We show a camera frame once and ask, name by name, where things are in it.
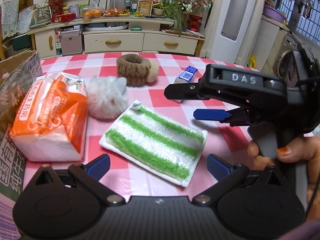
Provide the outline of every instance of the cabinet drawer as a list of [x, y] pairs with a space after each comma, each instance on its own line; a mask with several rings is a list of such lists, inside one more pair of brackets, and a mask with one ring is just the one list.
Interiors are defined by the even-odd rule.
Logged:
[[193, 55], [198, 40], [161, 34], [144, 34], [143, 50], [166, 51]]
[[143, 33], [101, 33], [84, 35], [84, 51], [142, 51]]
[[35, 33], [36, 47], [40, 58], [57, 55], [55, 30]]

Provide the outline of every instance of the blue gripper pad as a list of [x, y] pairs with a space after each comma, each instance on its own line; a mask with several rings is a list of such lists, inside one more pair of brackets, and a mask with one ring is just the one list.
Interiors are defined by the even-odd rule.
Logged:
[[108, 154], [103, 154], [85, 165], [85, 168], [88, 175], [99, 181], [110, 169], [110, 157]]
[[197, 109], [193, 117], [197, 120], [223, 121], [230, 117], [230, 113], [222, 109]]
[[230, 163], [227, 163], [214, 154], [210, 154], [207, 157], [207, 169], [217, 181], [228, 176], [233, 171], [232, 167]]

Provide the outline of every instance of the purple basin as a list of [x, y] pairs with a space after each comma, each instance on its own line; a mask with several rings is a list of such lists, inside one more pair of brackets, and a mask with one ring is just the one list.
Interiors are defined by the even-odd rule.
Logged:
[[280, 23], [283, 23], [286, 20], [286, 17], [281, 12], [267, 5], [264, 6], [263, 14]]

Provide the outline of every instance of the drawer handle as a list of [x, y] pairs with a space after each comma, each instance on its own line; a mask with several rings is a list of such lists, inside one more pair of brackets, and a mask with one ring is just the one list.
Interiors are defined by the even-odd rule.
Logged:
[[50, 50], [53, 50], [52, 36], [49, 36], [49, 48], [50, 48]]
[[165, 46], [169, 46], [169, 47], [178, 47], [179, 43], [176, 43], [176, 42], [165, 42], [164, 45]]
[[106, 41], [106, 45], [119, 45], [122, 41]]

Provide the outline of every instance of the white fluffy toy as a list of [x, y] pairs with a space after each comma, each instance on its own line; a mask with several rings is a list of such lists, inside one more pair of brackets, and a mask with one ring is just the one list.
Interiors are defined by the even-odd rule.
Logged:
[[88, 112], [100, 120], [115, 119], [128, 108], [127, 79], [94, 76], [87, 87]]

